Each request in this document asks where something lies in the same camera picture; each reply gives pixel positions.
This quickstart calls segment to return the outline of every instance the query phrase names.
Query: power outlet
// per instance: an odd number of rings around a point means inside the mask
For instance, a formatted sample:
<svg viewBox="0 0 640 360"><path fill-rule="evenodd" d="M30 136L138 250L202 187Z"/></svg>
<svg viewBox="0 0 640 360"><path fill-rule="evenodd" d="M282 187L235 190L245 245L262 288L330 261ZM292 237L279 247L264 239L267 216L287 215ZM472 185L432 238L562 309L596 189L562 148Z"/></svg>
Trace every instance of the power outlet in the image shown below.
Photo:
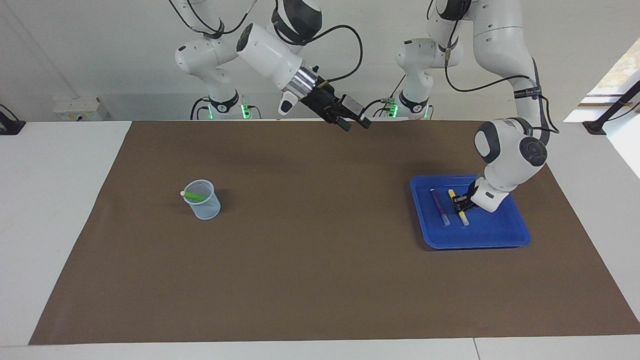
<svg viewBox="0 0 640 360"><path fill-rule="evenodd" d="M56 100L53 112L61 121L104 121L109 113L95 97Z"/></svg>

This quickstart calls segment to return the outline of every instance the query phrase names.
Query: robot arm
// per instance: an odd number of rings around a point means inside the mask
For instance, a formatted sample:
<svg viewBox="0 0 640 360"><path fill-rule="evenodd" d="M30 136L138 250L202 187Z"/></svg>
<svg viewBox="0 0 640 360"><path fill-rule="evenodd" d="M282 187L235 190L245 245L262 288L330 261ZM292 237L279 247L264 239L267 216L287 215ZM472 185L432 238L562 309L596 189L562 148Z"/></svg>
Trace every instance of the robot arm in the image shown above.
<svg viewBox="0 0 640 360"><path fill-rule="evenodd" d="M202 37L184 44L175 52L178 67L204 82L214 119L234 119L243 112L239 104L240 94L233 86L231 76L219 68L235 58L237 53L225 37Z"/></svg>
<svg viewBox="0 0 640 360"><path fill-rule="evenodd" d="M271 18L274 31L250 24L240 37L236 51L238 55L260 75L271 80L283 93L278 112L287 115L293 106L302 102L330 124L337 124L349 131L355 120L364 128L371 121L363 116L364 108L348 95L335 96L335 89L310 69L297 54L303 44L311 40L322 27L320 7L311 0L283 0L282 7L276 2Z"/></svg>
<svg viewBox="0 0 640 360"><path fill-rule="evenodd" d="M428 19L429 34L445 51L445 70L458 61L453 55L458 22L471 20L476 62L509 78L513 87L518 116L480 127L475 144L487 166L468 193L455 200L458 209L480 206L494 212L509 192L537 174L547 160L550 131L538 71L524 40L522 7L515 0L435 0Z"/></svg>
<svg viewBox="0 0 640 360"><path fill-rule="evenodd" d="M212 2L207 0L169 0L178 16L184 24L197 33L207 34L211 37L219 38L224 31L225 25L218 18L219 28L213 31L200 19L215 19Z"/></svg>
<svg viewBox="0 0 640 360"><path fill-rule="evenodd" d="M462 56L462 45L456 46L451 51L450 65L457 65ZM433 78L426 72L444 68L445 51L433 39L414 38L404 42L397 52L396 62L406 75L404 88L394 99L398 105L397 116L420 118L427 110L433 88Z"/></svg>

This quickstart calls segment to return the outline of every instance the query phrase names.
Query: window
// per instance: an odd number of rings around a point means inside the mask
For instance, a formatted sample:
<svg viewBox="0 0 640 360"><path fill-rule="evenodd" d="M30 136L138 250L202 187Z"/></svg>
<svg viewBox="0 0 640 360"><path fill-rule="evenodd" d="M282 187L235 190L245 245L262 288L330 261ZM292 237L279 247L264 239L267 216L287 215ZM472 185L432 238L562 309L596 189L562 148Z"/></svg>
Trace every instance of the window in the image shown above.
<svg viewBox="0 0 640 360"><path fill-rule="evenodd" d="M614 67L605 75L602 81L590 91L589 98L606 97L605 95L621 95L620 87L640 70L640 39L618 60Z"/></svg>

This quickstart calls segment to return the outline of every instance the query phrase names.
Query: brown mat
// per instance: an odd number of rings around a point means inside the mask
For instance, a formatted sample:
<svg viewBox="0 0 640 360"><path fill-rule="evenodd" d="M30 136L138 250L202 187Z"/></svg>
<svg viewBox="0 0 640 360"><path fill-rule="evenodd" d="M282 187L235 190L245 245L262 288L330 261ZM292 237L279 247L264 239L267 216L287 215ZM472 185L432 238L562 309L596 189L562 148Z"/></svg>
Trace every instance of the brown mat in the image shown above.
<svg viewBox="0 0 640 360"><path fill-rule="evenodd" d="M477 127L137 122L31 344L640 333L547 168L514 193L531 246L425 246L409 180L482 169Z"/></svg>

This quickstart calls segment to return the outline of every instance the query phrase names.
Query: plastic tray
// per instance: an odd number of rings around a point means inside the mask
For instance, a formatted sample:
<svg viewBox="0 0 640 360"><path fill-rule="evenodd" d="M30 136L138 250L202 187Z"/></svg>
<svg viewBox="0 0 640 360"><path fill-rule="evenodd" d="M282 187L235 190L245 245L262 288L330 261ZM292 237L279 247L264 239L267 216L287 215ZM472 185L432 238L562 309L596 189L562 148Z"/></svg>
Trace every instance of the plastic tray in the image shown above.
<svg viewBox="0 0 640 360"><path fill-rule="evenodd" d="M511 196L498 210L489 213L481 208L466 211L470 225L465 227L449 197L449 189L456 195L467 192L469 184L476 179L467 176L416 176L411 180L411 190L418 212L424 241L434 249L495 249L523 247L531 242L531 235ZM449 216L451 225L446 227L440 216L431 189L438 193L440 202Z"/></svg>

